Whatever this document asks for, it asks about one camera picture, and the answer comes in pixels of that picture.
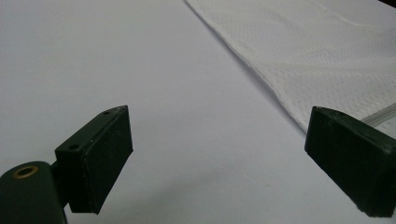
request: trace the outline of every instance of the white fabric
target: white fabric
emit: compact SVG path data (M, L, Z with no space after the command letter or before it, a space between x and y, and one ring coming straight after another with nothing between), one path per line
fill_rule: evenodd
M350 21L319 0L187 2L305 131L313 105L364 119L396 103L396 21L390 27ZM351 11L355 18L361 13ZM378 129L395 135L394 124Z

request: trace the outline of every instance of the clamp jaw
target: clamp jaw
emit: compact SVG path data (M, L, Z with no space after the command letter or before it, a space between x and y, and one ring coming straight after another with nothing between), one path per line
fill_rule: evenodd
M64 207L98 214L133 152L128 106L104 111L55 149L0 178L0 223L67 223Z

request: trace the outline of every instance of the fabric fold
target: fabric fold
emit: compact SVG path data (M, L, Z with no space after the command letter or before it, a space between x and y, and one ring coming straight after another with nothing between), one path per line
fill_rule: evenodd
M186 2L304 131L313 105L365 119L396 103L396 28L350 21L316 0ZM376 128L396 137L395 123Z

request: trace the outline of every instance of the white surface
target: white surface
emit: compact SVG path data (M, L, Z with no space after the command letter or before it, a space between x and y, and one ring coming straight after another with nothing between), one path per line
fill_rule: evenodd
M352 21L320 0L187 2L305 131L314 105L357 119L396 105L396 10L371 7L370 16L356 3ZM366 23L377 14L393 27Z
M100 215L66 206L71 224L395 222L356 208L182 1L2 1L0 95L2 173L130 107L134 153Z

